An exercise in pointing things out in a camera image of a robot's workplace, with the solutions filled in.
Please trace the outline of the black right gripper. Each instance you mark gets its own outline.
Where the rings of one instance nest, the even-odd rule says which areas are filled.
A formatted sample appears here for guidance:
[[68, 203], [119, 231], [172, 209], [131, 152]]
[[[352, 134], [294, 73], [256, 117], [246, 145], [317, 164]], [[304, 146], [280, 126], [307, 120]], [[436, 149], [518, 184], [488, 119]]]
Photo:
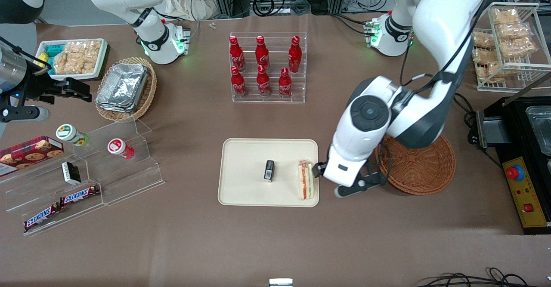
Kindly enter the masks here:
[[55, 103], [55, 97], [67, 97], [81, 99], [90, 103], [92, 100], [90, 86], [74, 78], [65, 78], [65, 93], [60, 83], [50, 77], [49, 73], [36, 75], [26, 73], [17, 86], [17, 105], [24, 106], [26, 101], [32, 99], [49, 104]]

